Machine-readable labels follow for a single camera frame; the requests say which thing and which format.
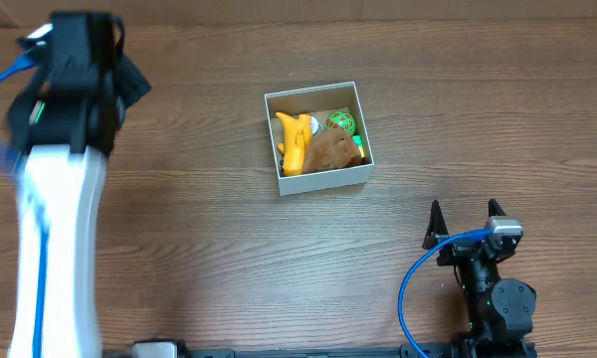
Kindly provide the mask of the white cardboard box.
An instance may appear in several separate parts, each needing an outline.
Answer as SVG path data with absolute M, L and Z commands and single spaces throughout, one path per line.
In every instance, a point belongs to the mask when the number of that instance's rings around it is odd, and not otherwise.
M 375 160 L 355 82 L 266 93 L 265 106 L 281 196 L 361 184 L 369 179 Z M 276 113 L 283 112 L 295 119 L 299 119 L 300 114 L 313 116 L 318 121 L 318 134 L 321 134 L 327 117 L 337 110 L 346 110 L 356 123 L 365 155 L 361 164 L 320 173 L 286 175 L 282 166 L 286 160 L 278 149 L 279 144 L 285 143 L 285 133 Z

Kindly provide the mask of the colourful puzzle cube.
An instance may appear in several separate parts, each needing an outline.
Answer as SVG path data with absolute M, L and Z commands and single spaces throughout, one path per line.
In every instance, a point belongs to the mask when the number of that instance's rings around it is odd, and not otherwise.
M 360 135 L 353 135 L 352 139 L 358 147 L 361 159 L 364 160 L 366 158 L 366 154 L 365 154 L 365 150 L 364 150 L 364 144 L 362 141 L 362 137 Z

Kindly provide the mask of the white wooden rattle drum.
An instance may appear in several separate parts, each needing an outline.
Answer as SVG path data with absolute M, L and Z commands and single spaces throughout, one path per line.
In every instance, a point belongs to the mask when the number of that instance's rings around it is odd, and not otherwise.
M 322 130 L 322 125 L 313 116 L 310 118 L 310 130 L 313 136 L 316 136 Z

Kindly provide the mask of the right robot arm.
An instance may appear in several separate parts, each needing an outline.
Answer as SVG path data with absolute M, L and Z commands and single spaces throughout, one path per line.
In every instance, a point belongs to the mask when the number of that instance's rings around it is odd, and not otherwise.
M 535 357 L 535 346 L 524 336 L 533 329 L 536 292 L 527 283 L 498 273 L 498 264 L 515 254 L 523 227 L 491 199 L 485 228 L 489 232 L 482 239 L 448 244 L 450 235 L 440 204 L 432 202 L 423 248 L 438 251 L 438 266 L 454 269 L 470 329 L 454 334 L 450 343 L 431 352 L 452 358 Z

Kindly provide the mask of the green number ball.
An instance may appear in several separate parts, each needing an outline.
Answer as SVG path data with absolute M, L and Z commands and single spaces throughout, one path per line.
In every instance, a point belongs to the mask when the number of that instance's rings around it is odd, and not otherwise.
M 340 128 L 353 136 L 356 134 L 357 126 L 354 117 L 350 113 L 340 110 L 331 113 L 327 117 L 324 128 L 326 130 Z

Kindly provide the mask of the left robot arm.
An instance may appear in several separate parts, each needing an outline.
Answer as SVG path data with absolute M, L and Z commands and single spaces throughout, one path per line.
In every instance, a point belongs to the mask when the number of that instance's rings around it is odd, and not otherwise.
M 126 110 L 151 89 L 126 56 L 42 64 L 8 118 L 19 228 L 11 357 L 100 357 L 95 260 L 100 196 Z

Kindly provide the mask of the yellow rubber duck toy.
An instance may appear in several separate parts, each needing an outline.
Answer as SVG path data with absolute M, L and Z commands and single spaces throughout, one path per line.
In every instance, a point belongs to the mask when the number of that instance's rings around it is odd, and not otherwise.
M 276 117 L 281 121 L 284 131 L 284 142 L 278 145 L 278 150 L 283 155 L 283 174 L 301 175 L 305 153 L 313 138 L 312 117 L 300 114 L 298 118 L 294 118 L 279 111 L 276 112 Z

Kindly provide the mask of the brown plush toy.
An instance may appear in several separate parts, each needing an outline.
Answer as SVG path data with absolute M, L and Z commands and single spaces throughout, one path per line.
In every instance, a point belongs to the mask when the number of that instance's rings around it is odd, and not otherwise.
M 352 136 L 341 128 L 326 130 L 307 147 L 302 173 L 309 174 L 360 165 L 362 157 Z

